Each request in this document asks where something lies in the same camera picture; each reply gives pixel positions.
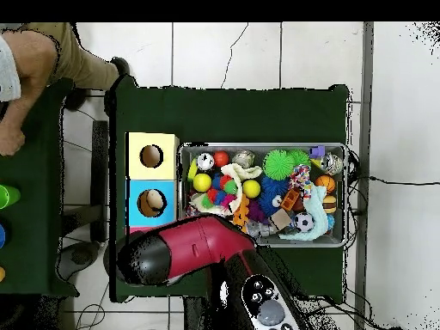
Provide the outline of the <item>person's hand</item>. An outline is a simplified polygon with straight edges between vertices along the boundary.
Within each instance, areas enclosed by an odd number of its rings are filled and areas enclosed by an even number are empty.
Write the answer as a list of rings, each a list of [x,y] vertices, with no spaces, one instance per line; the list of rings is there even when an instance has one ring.
[[[13,156],[25,143],[25,136],[19,126],[0,125],[0,155]]]

